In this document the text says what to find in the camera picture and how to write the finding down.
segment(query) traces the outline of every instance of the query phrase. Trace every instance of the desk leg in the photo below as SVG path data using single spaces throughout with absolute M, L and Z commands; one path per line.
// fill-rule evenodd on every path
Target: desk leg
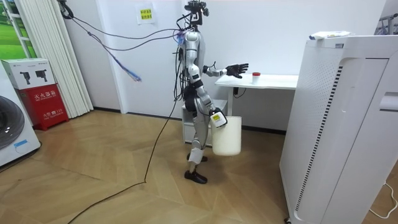
M 234 100 L 234 88 L 228 88 L 228 111 L 227 116 L 232 116 L 232 105 Z

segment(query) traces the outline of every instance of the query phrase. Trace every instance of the red box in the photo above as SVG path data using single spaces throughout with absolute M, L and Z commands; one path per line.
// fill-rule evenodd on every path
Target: red box
M 69 121 L 57 84 L 18 90 L 35 129 Z

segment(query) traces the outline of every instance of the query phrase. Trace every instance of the black shoe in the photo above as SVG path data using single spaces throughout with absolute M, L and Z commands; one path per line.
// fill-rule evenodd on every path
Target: black shoe
M 188 153 L 188 155 L 187 155 L 187 160 L 189 160 L 189 156 L 190 156 L 190 155 L 191 155 L 191 152 Z M 201 158 L 201 162 L 207 162 L 207 160 L 208 160 L 207 156 L 203 156 L 203 157 Z
M 193 171 L 192 173 L 189 172 L 189 170 L 185 171 L 184 177 L 188 180 L 192 180 L 198 184 L 205 184 L 207 183 L 207 178 L 198 174 L 196 171 Z

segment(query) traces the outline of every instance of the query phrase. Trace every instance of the washing machine door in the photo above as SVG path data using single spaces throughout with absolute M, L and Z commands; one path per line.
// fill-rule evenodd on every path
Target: washing machine door
M 0 96 L 0 149 L 13 143 L 24 130 L 22 110 L 11 100 Z

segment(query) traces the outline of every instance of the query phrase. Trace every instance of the air purifier vent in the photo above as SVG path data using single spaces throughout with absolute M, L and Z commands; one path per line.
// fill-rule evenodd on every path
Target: air purifier vent
M 315 155 L 317 154 L 318 145 L 319 145 L 319 142 L 320 142 L 321 137 L 322 137 L 323 128 L 325 127 L 326 119 L 328 118 L 328 113 L 329 113 L 329 110 L 330 110 L 331 102 L 333 101 L 333 97 L 335 96 L 335 91 L 336 91 L 336 88 L 337 88 L 338 80 L 340 79 L 341 72 L 343 71 L 343 66 L 339 66 L 338 68 L 339 69 L 338 69 L 336 77 L 335 77 L 333 88 L 331 89 L 330 96 L 329 96 L 329 99 L 328 99 L 328 104 L 326 105 L 326 108 L 325 108 L 325 114 L 323 115 L 322 123 L 321 123 L 321 125 L 319 127 L 318 136 L 317 136 L 317 139 L 315 140 L 315 144 L 314 144 L 314 147 L 313 147 L 310 163 L 308 165 L 308 169 L 307 169 L 307 172 L 306 172 L 305 177 L 304 177 L 304 181 L 303 181 L 303 184 L 302 184 L 300 195 L 298 196 L 296 209 L 295 209 L 296 211 L 299 210 L 301 199 L 302 199 L 303 194 L 304 194 L 305 186 L 307 185 L 308 177 L 310 175 L 311 168 L 312 168 L 312 165 L 313 165 L 313 161 L 315 159 Z

